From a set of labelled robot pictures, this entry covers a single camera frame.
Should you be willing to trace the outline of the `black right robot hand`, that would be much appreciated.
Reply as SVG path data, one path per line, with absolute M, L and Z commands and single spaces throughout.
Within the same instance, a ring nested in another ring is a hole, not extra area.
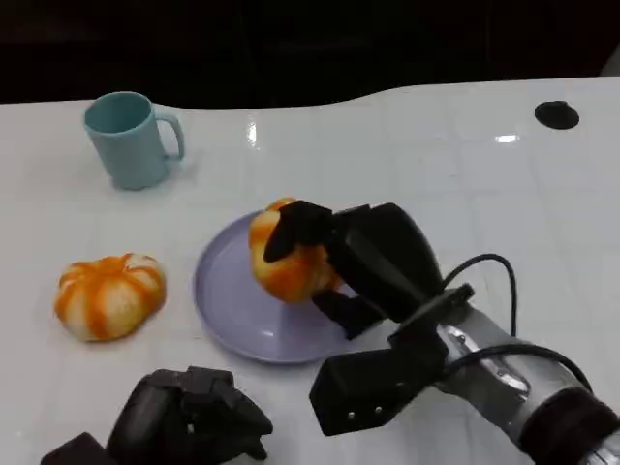
M 444 289 L 426 237 L 394 203 L 333 212 L 294 201 L 279 213 L 263 257 L 275 263 L 321 246 L 325 262 L 356 295 L 315 291 L 312 300 L 349 340 L 384 320 L 404 322 Z

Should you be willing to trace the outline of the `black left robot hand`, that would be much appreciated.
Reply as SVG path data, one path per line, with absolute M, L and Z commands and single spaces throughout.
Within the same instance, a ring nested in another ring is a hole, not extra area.
M 158 369 L 136 384 L 106 451 L 118 464 L 224 464 L 242 455 L 264 461 L 262 437 L 272 432 L 232 372 Z

